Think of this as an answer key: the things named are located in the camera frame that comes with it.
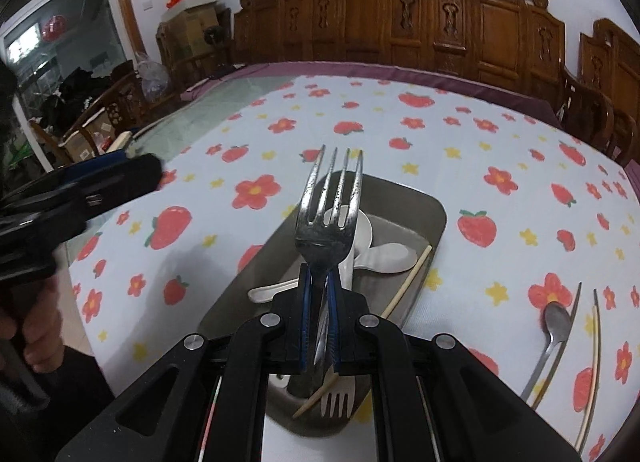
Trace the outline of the person's left hand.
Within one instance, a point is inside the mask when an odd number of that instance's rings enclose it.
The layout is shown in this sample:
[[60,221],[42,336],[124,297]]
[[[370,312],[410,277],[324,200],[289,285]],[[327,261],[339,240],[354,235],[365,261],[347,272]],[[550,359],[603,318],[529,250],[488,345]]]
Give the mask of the person's left hand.
[[63,362],[65,346],[59,299],[58,282],[55,278],[47,279],[23,321],[24,358],[37,373],[51,373]]

